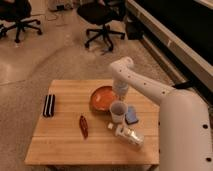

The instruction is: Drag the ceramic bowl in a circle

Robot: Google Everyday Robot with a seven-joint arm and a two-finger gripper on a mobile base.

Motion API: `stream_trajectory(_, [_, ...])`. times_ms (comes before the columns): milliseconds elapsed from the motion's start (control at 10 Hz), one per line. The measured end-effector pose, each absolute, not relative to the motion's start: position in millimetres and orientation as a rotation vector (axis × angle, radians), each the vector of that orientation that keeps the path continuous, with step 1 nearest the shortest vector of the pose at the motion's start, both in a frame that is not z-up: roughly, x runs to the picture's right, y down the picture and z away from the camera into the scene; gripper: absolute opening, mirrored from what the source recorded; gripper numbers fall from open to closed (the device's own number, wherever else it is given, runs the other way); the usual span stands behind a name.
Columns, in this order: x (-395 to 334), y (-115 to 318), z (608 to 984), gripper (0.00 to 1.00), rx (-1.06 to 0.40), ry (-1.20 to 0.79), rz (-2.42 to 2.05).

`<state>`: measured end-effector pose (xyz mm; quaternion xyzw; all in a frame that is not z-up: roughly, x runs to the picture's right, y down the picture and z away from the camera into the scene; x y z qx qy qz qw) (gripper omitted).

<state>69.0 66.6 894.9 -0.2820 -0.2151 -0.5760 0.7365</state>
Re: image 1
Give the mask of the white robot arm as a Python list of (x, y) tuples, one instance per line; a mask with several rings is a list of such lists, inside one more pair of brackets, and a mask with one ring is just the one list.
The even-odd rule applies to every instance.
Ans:
[(135, 73), (123, 57), (109, 65), (113, 89), (126, 95), (131, 86), (159, 106), (159, 171), (213, 171), (208, 105), (195, 92), (176, 89)]

